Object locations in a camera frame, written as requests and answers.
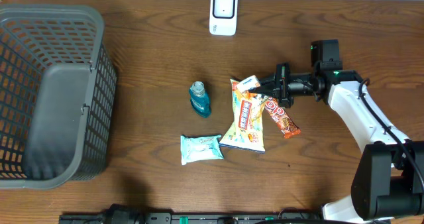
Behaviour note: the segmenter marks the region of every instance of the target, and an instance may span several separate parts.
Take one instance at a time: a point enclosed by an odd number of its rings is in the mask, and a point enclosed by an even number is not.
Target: blue bottle
[[[190,103],[194,111],[202,117],[208,117],[211,114],[211,101],[203,82],[193,83],[188,92],[190,93]]]

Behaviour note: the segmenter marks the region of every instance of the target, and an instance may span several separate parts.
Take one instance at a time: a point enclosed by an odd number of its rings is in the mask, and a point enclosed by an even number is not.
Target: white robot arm
[[[351,195],[323,206],[326,220],[366,223],[375,219],[424,213],[424,142],[413,142],[374,103],[355,71],[343,70],[339,42],[311,44],[312,74],[290,74],[289,64],[250,90],[274,97],[290,108],[295,96],[313,95],[336,111],[357,141],[362,158]],[[390,169],[403,170],[391,177]]]
[[[357,81],[341,82],[338,85],[333,85],[329,94],[329,106],[342,118],[358,143],[361,153],[364,152],[364,148],[367,144],[374,144],[378,141],[385,144],[396,144],[396,141],[377,122],[359,98],[359,85],[360,83]],[[408,136],[399,131],[387,119],[369,96],[365,85],[362,87],[362,92],[366,94],[364,98],[379,118],[381,118],[387,126],[391,127],[391,131],[399,140],[405,143],[405,140],[409,139]],[[351,223],[367,222],[356,213],[350,195],[339,201],[324,205],[322,211],[323,217],[326,220],[348,221]]]

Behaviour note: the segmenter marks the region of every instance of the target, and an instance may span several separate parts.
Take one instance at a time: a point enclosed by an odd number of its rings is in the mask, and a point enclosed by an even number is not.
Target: wood grain
[[[54,190],[1,190],[1,223],[57,223],[61,213],[98,212],[112,203],[175,212],[315,209],[348,195],[360,151],[337,114],[310,97],[296,98],[288,110],[302,130],[292,139],[264,115],[265,154],[222,148],[225,160],[180,162],[181,134],[229,128],[231,77],[267,76],[279,62],[309,72],[309,45],[319,39],[338,38],[344,68],[370,78],[387,117],[413,140],[424,139],[422,2],[240,0],[232,37],[209,34],[209,0],[4,3],[98,9],[119,80],[106,171]],[[189,103],[196,80],[211,96],[207,119]]]

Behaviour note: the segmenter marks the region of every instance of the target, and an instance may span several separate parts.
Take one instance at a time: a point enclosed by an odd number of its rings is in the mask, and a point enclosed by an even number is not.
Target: snack wrapper
[[[285,139],[300,134],[299,127],[295,125],[286,111],[278,106],[278,102],[275,98],[270,97],[265,102],[265,109],[271,115],[272,120],[277,123],[277,126],[281,132],[283,132]]]
[[[248,89],[241,93],[237,89],[239,83],[231,80],[234,122],[221,141],[219,141],[219,145],[265,152],[262,112],[265,107],[264,101],[268,97],[249,93]]]
[[[251,94],[246,91],[256,87],[260,87],[260,83],[258,78],[256,78],[255,75],[250,76],[237,84],[238,91],[241,92],[243,96],[245,96],[246,98],[248,98],[248,94]]]
[[[219,150],[218,138],[221,135],[211,137],[187,138],[181,136],[181,163],[186,165],[188,162],[199,160],[224,159]]]

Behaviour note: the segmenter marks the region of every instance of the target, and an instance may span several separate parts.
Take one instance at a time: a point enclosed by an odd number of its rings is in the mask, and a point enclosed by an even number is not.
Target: orange candy bar
[[[300,134],[300,129],[295,125],[286,111],[278,106],[275,98],[269,98],[265,101],[265,109],[271,115],[271,118],[277,123],[278,128],[283,132],[284,138],[288,139],[294,135]]]

